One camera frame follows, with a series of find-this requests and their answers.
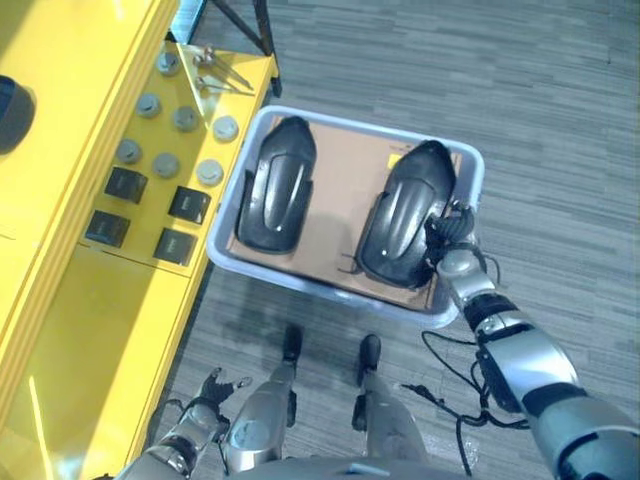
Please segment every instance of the plastic tray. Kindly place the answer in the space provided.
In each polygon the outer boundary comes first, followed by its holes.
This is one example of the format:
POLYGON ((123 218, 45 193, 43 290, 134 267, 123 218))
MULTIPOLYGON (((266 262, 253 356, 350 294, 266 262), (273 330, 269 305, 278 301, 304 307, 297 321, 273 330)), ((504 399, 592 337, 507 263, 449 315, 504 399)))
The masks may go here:
POLYGON ((236 167, 222 197, 218 216, 207 237, 207 253, 209 258, 216 265, 226 270, 282 285, 292 290, 334 300, 355 308, 371 311, 377 315, 383 315, 390 320, 406 321, 420 325, 422 328, 442 328, 451 323, 458 315, 458 310, 441 282, 439 282, 436 287, 432 308, 429 309, 429 311, 416 311, 343 290, 333 285, 257 265, 237 257, 227 249, 228 241, 234 231, 238 211, 242 202, 244 172, 247 169, 255 170, 260 144, 271 130, 274 119, 291 115, 301 116, 311 123, 373 134, 406 143, 417 144, 428 139, 439 140, 450 150, 462 154, 462 163, 454 190, 454 198, 467 202, 475 209, 478 208, 482 180, 484 178, 484 160, 480 152, 469 145, 445 138, 430 137, 295 108, 269 106, 258 112, 247 133, 240 157, 236 162, 236 167))

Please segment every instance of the black plastic cover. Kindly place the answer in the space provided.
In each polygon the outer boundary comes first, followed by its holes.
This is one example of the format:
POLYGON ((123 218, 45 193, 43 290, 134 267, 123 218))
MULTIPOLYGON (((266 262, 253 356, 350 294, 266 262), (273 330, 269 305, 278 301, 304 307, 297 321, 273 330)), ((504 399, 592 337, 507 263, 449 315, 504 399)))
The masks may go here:
POLYGON ((29 92, 0 75, 0 155, 9 153, 25 137, 35 114, 29 92))
POLYGON ((266 253, 297 245, 311 200, 316 145, 300 117, 282 120, 262 142, 255 173, 246 172, 236 236, 266 253))
POLYGON ((425 257, 441 242, 428 237, 424 225, 436 202, 448 203, 455 182, 450 152, 438 141, 423 142, 398 161, 356 250, 356 262, 367 276, 410 289, 431 279, 434 270, 425 257))

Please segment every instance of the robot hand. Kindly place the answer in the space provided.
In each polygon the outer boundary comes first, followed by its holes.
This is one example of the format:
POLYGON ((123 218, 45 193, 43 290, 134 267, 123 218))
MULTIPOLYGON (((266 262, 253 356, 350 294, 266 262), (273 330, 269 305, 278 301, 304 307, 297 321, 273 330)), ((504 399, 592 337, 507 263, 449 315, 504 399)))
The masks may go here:
POLYGON ((127 466, 116 480, 184 480, 191 476, 206 447, 229 428, 220 405, 237 389, 251 384, 250 377, 218 383, 221 372, 221 368, 216 368, 207 377, 177 425, 127 466))

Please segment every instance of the yellow table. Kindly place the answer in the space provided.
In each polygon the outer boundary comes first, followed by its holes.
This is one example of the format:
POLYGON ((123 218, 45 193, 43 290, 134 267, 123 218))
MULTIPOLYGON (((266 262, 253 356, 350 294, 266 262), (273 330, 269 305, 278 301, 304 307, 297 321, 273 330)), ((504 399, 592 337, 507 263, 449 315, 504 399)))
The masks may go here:
POLYGON ((0 71, 37 106, 27 137, 0 157, 0 477, 114 474, 144 440, 207 263, 206 232, 275 61, 216 52, 254 90, 198 91, 195 77, 209 78, 192 62, 202 49, 160 41, 176 1, 5 3, 0 27, 14 27, 0 28, 0 71), (161 51, 179 57, 175 75, 153 68, 161 51), (161 101, 153 119, 133 113, 142 92, 161 101), (197 113, 193 131, 172 124, 183 106, 197 113), (226 115, 238 136, 217 141, 212 123, 226 115), (141 146, 137 163, 114 158, 122 138, 141 146), (154 174, 163 152, 179 158, 172 178, 154 174), (222 166, 218 185, 196 178, 207 159, 222 166), (114 167, 146 178, 139 203, 105 193, 114 167), (199 222, 170 214, 178 187, 208 196, 199 222), (96 211, 129 221, 119 247, 85 237, 96 211), (163 229, 192 239, 185 264, 155 255, 163 229))

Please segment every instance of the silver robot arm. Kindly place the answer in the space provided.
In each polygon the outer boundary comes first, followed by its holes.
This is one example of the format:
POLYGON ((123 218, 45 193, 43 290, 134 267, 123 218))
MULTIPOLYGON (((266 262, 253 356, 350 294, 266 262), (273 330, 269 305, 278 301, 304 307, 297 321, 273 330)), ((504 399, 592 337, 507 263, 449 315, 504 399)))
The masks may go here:
POLYGON ((191 477, 209 444, 224 434, 229 421, 220 414, 220 404, 237 388, 251 383, 217 383, 216 369, 187 405, 178 423, 115 477, 115 480, 185 480, 191 477))
POLYGON ((587 394, 560 345, 497 291, 476 256, 450 250, 437 269, 475 334, 492 395, 526 415, 554 477, 640 478, 638 427, 587 394))

